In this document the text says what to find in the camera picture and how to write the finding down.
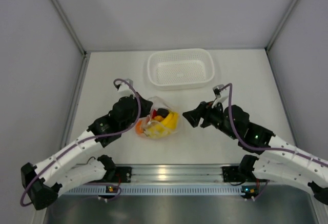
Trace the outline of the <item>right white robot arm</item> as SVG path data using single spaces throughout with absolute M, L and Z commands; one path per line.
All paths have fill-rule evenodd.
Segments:
M 254 178 L 281 182 L 299 188 L 327 204 L 327 161 L 284 141 L 271 130 L 250 122 L 239 106 L 201 102 L 183 117 L 192 127 L 209 126 L 221 131 L 249 152 L 239 164 L 244 181 Z

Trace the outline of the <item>orange fake food piece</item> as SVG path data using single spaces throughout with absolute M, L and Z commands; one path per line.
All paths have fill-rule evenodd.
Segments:
M 165 119 L 165 118 L 162 117 L 162 116 L 160 116 L 160 115 L 155 116 L 155 117 L 153 118 L 153 120 L 158 121 L 158 122 L 161 122 L 161 121 L 163 121 L 164 119 Z

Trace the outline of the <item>clear zip top bag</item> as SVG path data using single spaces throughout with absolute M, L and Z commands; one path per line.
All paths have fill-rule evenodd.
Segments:
M 152 140 L 158 140 L 168 136 L 172 136 L 177 132 L 179 132 L 182 126 L 181 113 L 179 109 L 176 106 L 169 103 L 168 101 L 158 96 L 150 97 L 148 100 L 153 102 L 153 106 L 151 108 L 150 114 L 144 118 L 140 118 L 140 119 L 144 119 L 148 123 L 147 136 L 140 136 L 140 137 L 152 139 Z M 154 118 L 153 111 L 159 108 L 165 108 L 168 109 L 170 112 L 176 112 L 179 114 L 179 120 L 175 130 L 171 130 L 167 127 L 164 127 L 160 122 L 153 120 Z

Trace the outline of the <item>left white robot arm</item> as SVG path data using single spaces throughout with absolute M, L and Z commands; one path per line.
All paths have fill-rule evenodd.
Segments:
M 139 95 L 122 97 L 75 141 L 35 165 L 24 164 L 20 169 L 24 188 L 21 198 L 28 196 L 30 204 L 42 210 L 72 188 L 91 181 L 112 182 L 116 166 L 110 157 L 102 155 L 90 165 L 76 164 L 121 138 L 140 118 L 150 114 L 152 106 L 153 102 Z

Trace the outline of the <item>yellow fake banana bunch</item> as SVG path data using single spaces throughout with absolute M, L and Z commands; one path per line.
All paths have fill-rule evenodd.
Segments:
M 160 123 L 171 130 L 175 130 L 179 120 L 179 114 L 176 112 L 170 112 L 168 116 Z

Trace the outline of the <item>dark fake plum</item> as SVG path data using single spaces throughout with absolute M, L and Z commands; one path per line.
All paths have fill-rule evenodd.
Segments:
M 164 118 L 166 118 L 170 113 L 170 111 L 168 109 L 165 109 L 165 108 L 159 108 L 159 109 L 161 109 L 162 117 L 164 117 Z

